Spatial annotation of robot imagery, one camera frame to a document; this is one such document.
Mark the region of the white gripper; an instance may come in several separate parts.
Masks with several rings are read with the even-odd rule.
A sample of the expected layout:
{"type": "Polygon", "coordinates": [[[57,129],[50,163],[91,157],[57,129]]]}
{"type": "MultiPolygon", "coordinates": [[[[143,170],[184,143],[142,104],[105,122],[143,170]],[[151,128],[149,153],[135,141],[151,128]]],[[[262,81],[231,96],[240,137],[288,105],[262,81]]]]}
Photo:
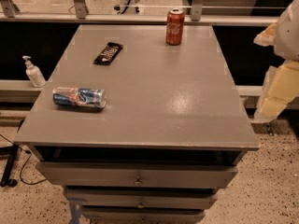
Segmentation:
{"type": "Polygon", "coordinates": [[[275,54],[286,60],[280,67],[269,67],[254,113],[256,122],[271,122],[299,95],[299,0],[293,0],[278,23],[270,24],[253,42],[274,45],[275,54]]]}

